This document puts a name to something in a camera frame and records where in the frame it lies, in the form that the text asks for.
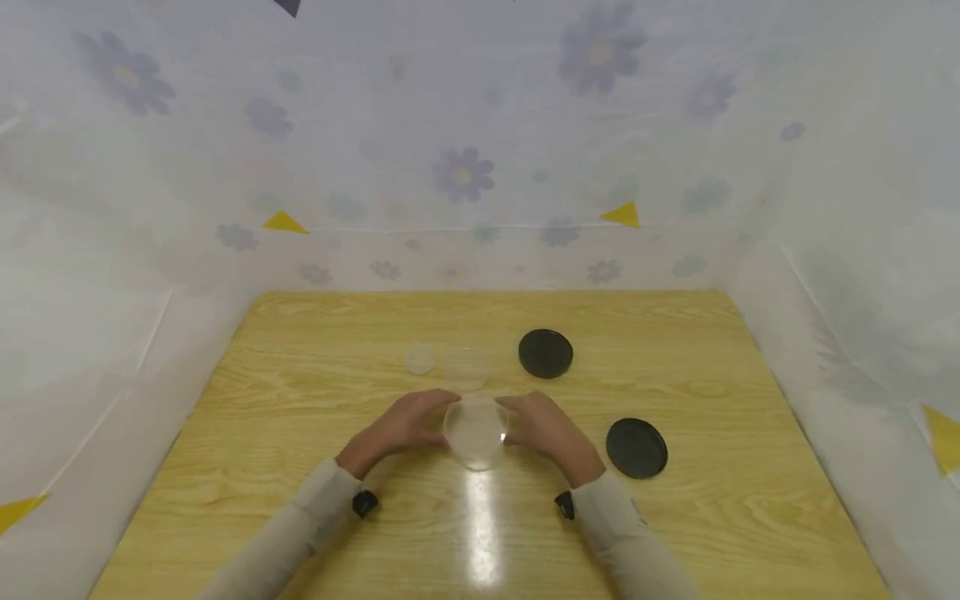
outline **wrist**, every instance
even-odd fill
[[[379,444],[370,439],[365,429],[350,438],[344,449],[333,460],[354,478],[363,480],[380,462],[383,454]]]
[[[581,448],[580,451],[558,454],[553,458],[553,462],[564,474],[566,483],[572,490],[596,481],[607,471],[607,466],[593,445],[589,449]]]

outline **sleeve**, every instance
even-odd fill
[[[693,582],[610,471],[571,491],[577,520],[623,598],[696,600]]]
[[[336,534],[360,482],[332,458],[217,574],[198,600],[274,600]]]

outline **yellow pennant flag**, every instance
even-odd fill
[[[940,473],[946,477],[960,468],[960,422],[926,404],[923,407],[926,424],[930,427],[933,456],[940,466]]]
[[[0,504],[0,536],[7,533],[7,530],[13,527],[18,520],[29,515],[34,508],[43,504],[43,501],[49,497],[50,494],[45,494],[36,498],[17,500],[10,504]]]
[[[293,231],[294,233],[303,233],[306,235],[310,234],[310,232],[304,229],[301,224],[294,221],[293,217],[282,210],[280,210],[273,217],[267,219],[267,222],[263,224],[263,227],[267,229],[276,229],[278,231]]]
[[[639,228],[640,219],[636,216],[636,204],[628,202],[606,214],[600,215],[604,221],[613,221],[628,228]]]

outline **white backdrop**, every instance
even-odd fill
[[[0,5],[0,505],[47,496],[0,595],[86,596],[259,292],[720,287],[888,584],[955,597],[920,406],[960,419],[958,26],[949,0]],[[627,203],[640,228],[601,219]]]

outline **transparent petri dish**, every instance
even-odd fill
[[[404,362],[407,365],[407,371],[414,375],[426,375],[433,371],[437,359],[430,346],[414,346],[407,352]]]
[[[444,379],[447,387],[455,392],[476,392],[490,379],[490,361],[478,349],[454,350],[446,358]]]
[[[510,416],[491,396],[469,394],[446,409],[444,437],[450,451],[470,470],[496,465],[509,429]]]

